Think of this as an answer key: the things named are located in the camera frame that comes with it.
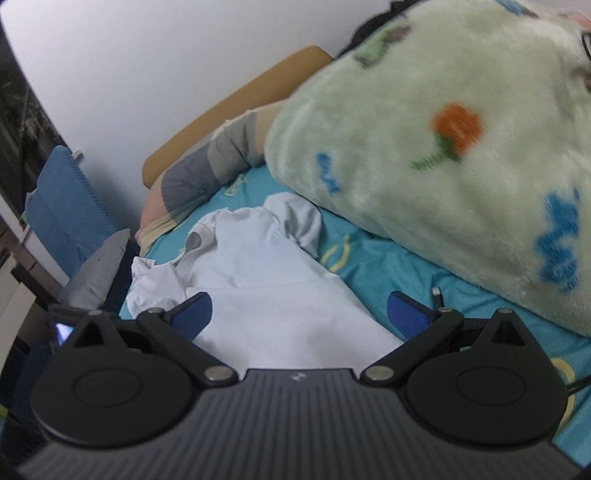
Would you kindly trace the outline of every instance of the blue bedsheet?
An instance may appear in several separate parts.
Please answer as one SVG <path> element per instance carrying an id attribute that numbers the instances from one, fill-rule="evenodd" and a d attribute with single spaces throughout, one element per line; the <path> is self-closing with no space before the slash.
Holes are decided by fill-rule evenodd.
<path id="1" fill-rule="evenodd" d="M 266 167 L 253 168 L 223 187 L 205 205 L 197 208 L 175 230 L 162 236 L 147 258 L 164 263 L 178 256 L 191 227 L 206 213 L 220 208 L 235 210 L 263 203 L 268 195 L 291 191 L 277 183 Z M 591 339 L 564 330 L 533 313 L 510 304 L 499 296 L 471 285 L 405 248 L 367 233 L 343 218 L 322 210 L 320 261 L 338 274 L 355 292 L 374 318 L 401 337 L 388 321 L 386 301 L 390 292 L 400 290 L 422 304 L 430 305 L 430 290 L 439 286 L 446 305 L 469 317 L 490 317 L 498 308 L 510 306 L 529 327 L 565 381 L 591 373 Z M 122 318 L 130 318 L 126 306 Z M 555 444 L 580 465 L 591 462 L 591 388 L 574 396 Z"/>

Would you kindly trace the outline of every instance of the metal screw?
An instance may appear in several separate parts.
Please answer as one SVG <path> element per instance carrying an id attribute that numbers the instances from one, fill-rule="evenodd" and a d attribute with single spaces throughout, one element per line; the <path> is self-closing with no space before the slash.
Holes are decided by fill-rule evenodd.
<path id="1" fill-rule="evenodd" d="M 383 382 L 394 376 L 394 370 L 385 365 L 374 365 L 365 371 L 365 376 L 373 382 Z"/>
<path id="2" fill-rule="evenodd" d="M 223 382 L 232 377 L 234 371 L 225 365 L 216 365 L 205 369 L 205 377 L 212 382 Z"/>

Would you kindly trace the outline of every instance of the white shirt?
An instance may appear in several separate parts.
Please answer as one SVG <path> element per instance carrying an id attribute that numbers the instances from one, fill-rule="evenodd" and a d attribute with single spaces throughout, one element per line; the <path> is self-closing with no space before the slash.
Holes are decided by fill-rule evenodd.
<path id="1" fill-rule="evenodd" d="M 205 291 L 213 315 L 193 343 L 240 376 L 248 368 L 347 367 L 359 375 L 402 342 L 314 260 L 321 225 L 318 209 L 292 193 L 212 212 L 174 261 L 134 260 L 129 312 L 168 310 Z"/>

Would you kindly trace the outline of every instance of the white wall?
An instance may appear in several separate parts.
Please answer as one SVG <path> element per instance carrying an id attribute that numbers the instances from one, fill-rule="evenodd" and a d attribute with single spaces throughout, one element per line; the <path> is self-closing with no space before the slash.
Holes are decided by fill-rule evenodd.
<path id="1" fill-rule="evenodd" d="M 388 0 L 6 0 L 21 67 L 82 169 L 135 227 L 146 157 L 290 53 L 330 54 Z"/>

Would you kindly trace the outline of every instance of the wooden headboard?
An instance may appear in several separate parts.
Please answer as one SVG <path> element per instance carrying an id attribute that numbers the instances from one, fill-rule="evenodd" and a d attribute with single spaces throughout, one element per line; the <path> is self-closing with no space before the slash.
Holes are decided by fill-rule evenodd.
<path id="1" fill-rule="evenodd" d="M 332 60 L 324 50 L 307 47 L 279 62 L 188 124 L 150 155 L 142 170 L 144 185 L 150 188 L 164 170 L 226 120 L 241 115 L 248 109 L 288 98 L 302 83 Z"/>

